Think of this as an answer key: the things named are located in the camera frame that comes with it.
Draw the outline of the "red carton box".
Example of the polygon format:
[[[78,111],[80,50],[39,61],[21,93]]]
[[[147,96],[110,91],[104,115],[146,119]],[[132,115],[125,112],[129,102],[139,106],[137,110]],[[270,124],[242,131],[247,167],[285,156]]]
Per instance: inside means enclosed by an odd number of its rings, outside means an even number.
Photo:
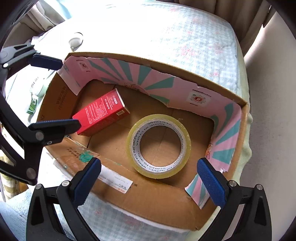
[[[72,118],[81,124],[77,134],[91,137],[128,115],[130,111],[115,88],[83,107]]]

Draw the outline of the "clear packing tape roll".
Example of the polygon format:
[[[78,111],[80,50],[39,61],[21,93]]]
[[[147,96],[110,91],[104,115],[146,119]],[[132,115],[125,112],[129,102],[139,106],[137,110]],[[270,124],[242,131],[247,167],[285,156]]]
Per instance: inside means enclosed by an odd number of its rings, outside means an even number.
[[[152,179],[165,179],[186,165],[191,153],[191,139],[186,128],[175,118],[152,114],[130,129],[126,153],[138,173]]]

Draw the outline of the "open cardboard box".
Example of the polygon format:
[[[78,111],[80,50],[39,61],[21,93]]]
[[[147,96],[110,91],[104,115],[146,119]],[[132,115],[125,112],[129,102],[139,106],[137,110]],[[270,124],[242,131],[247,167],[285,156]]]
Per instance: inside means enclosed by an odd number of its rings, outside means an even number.
[[[196,231],[215,210],[197,161],[207,158],[230,179],[248,112],[245,100],[184,68],[83,52],[66,57],[38,120],[81,119],[79,131],[47,150],[69,174],[99,158],[121,183],[98,180],[93,191],[100,199],[137,217]]]

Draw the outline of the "small white cream jar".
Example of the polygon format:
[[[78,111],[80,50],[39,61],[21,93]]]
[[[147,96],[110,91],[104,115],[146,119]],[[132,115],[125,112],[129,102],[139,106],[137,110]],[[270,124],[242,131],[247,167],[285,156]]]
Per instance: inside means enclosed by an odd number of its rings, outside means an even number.
[[[82,45],[83,40],[83,34],[81,32],[75,32],[68,41],[70,49],[73,52],[76,51]]]

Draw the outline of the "white pill bottle green label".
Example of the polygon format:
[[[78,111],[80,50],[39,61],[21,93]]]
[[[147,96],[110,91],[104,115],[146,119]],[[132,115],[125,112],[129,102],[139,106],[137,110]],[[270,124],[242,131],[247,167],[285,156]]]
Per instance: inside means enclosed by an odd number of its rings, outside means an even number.
[[[50,82],[52,81],[56,71],[55,70],[44,70],[38,73],[32,80],[31,84],[31,102],[27,109],[27,113],[32,115],[35,113],[38,104],[44,97]]]

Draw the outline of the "checkered floral bed sheet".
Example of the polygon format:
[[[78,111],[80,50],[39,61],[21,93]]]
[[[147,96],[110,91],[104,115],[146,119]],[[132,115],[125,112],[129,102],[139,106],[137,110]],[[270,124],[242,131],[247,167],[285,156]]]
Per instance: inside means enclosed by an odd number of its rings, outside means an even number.
[[[248,82],[244,60],[229,23],[201,10],[156,2],[123,6],[112,3],[99,13],[84,14],[61,23],[37,39],[42,53],[63,58],[68,53],[68,34],[79,30],[84,36],[81,49],[133,55],[165,63],[207,78],[246,98]],[[129,84],[118,86],[130,116],[91,137],[73,135],[71,143],[88,146],[110,157],[111,163],[124,163],[125,143],[131,127],[153,113],[172,115],[188,130],[192,152],[186,166],[167,183],[183,190],[193,179],[197,159],[205,154],[213,124],[199,115],[165,107]],[[89,194],[79,211],[100,240],[188,240],[202,231],[160,228]]]

